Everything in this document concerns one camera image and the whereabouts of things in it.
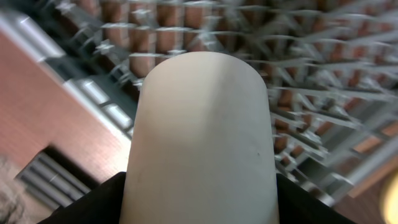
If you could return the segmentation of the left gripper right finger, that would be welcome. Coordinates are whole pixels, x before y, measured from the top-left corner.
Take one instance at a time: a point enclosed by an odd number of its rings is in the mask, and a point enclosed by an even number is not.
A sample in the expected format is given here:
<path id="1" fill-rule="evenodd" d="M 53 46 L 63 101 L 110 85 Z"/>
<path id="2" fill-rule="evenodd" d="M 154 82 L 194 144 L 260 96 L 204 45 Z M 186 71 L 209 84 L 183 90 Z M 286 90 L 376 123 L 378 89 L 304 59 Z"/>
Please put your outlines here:
<path id="1" fill-rule="evenodd" d="M 354 224 L 282 174 L 276 178 L 280 224 Z"/>

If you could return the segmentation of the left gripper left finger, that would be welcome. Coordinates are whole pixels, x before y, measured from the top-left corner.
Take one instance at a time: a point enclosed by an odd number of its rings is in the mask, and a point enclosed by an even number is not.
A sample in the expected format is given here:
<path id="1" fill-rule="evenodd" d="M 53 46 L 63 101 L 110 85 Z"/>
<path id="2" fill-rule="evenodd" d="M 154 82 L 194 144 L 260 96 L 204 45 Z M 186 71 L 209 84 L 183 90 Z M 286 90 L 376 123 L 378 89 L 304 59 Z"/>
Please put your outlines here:
<path id="1" fill-rule="evenodd" d="M 118 224 L 126 173 L 119 172 L 39 224 Z"/>

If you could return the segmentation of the white cup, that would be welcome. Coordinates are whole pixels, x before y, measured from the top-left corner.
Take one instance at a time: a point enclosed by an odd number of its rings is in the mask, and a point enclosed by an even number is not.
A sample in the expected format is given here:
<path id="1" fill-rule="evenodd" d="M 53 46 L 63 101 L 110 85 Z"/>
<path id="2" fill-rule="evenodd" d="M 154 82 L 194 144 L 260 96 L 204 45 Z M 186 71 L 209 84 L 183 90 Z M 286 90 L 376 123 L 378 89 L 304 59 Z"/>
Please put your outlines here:
<path id="1" fill-rule="evenodd" d="M 278 223 L 267 89 L 215 52 L 165 60 L 139 97 L 121 223 Z"/>

